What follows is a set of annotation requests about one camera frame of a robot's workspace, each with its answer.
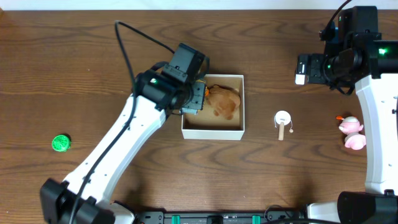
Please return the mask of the pink white duck toy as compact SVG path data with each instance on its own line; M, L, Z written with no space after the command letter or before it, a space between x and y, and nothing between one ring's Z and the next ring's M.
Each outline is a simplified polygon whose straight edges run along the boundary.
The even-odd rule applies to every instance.
M338 126L339 130L346 135L345 147L356 151L362 149L366 145L366 137L360 133L364 129L364 125L359 122L358 118L337 116L336 119L341 121Z

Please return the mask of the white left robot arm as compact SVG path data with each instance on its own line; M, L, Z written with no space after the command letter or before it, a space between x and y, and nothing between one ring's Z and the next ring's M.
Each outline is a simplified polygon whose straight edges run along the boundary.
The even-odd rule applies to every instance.
M127 206L111 196L122 174L144 143L170 114L202 109L205 73L166 65L138 74L126 104L91 154L62 182L48 179L40 189L46 223L134 223Z

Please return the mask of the brown plush capybara toy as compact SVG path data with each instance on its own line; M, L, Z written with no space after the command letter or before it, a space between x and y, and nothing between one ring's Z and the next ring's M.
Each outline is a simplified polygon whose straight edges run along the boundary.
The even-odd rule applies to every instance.
M240 107L241 99L233 90L213 85L206 92L206 102L213 109L215 116L232 120Z

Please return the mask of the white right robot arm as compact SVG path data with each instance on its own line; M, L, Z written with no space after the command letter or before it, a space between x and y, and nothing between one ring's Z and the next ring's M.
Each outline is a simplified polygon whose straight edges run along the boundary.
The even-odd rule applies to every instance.
M313 203L316 222L397 223L397 42L375 41L329 57L298 56L296 83L333 86L350 81L359 99L366 136L364 192L342 192L338 200Z

